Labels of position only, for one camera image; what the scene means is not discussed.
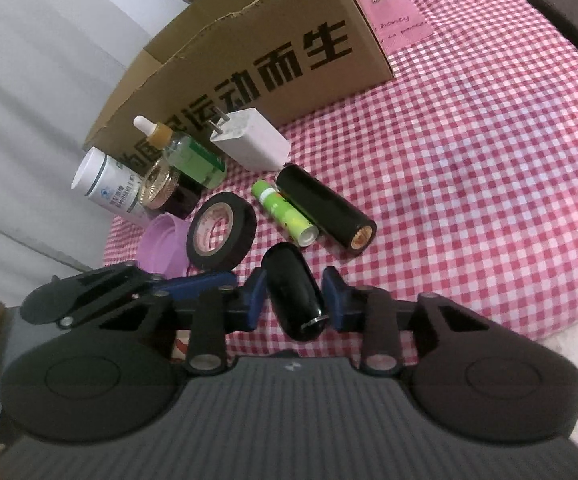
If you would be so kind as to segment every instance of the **cardboard box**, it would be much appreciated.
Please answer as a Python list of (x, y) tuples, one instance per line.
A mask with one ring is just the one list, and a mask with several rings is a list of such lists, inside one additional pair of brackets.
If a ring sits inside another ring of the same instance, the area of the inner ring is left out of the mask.
[(355, 0), (196, 0), (138, 54), (85, 141), (143, 173), (159, 153), (136, 115), (208, 148), (213, 107), (256, 107), (274, 126), (389, 80)]

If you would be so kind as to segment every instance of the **dropper bottle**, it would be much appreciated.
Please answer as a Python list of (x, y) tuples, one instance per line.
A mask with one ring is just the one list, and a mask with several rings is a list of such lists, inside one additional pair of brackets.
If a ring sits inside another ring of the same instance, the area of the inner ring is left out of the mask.
[(147, 136), (147, 142), (162, 150), (165, 160), (207, 189), (218, 187), (227, 173), (226, 164), (189, 135), (173, 131), (163, 123), (152, 123), (141, 115), (133, 125)]

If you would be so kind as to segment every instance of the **checkered bedsheet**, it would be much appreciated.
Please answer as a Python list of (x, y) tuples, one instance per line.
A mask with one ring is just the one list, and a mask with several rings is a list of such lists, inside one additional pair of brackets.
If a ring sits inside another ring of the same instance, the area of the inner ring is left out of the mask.
[[(434, 290), (531, 338), (562, 330), (578, 321), (578, 51), (524, 0), (413, 1), (436, 32), (390, 58), (393, 81), (281, 129), (292, 161), (378, 224), (353, 260), (326, 239), (304, 256), (318, 282), (333, 265), (400, 299)], [(231, 168), (215, 191), (255, 203), (259, 177)], [(255, 208), (241, 281), (285, 239)], [(116, 218), (105, 264), (132, 258), (141, 232)], [(288, 348), (357, 358), (359, 337), (328, 329), (299, 344), (270, 308), (254, 333), (229, 336), (232, 354)]]

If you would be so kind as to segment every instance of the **green lip balm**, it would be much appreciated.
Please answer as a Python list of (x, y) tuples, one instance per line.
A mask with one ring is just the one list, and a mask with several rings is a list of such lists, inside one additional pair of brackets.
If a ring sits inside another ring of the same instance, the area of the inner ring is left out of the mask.
[(258, 180), (251, 187), (251, 192), (262, 207), (289, 231), (291, 238), (300, 247), (307, 247), (314, 243), (318, 237), (318, 228), (288, 203), (268, 182)]

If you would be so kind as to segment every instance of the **gold jar lid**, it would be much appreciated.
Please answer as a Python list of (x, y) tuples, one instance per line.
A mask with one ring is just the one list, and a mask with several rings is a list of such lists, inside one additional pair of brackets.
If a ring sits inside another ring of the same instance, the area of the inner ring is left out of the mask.
[(144, 178), (140, 186), (140, 203), (149, 209), (159, 209), (178, 187), (180, 172), (160, 158)]

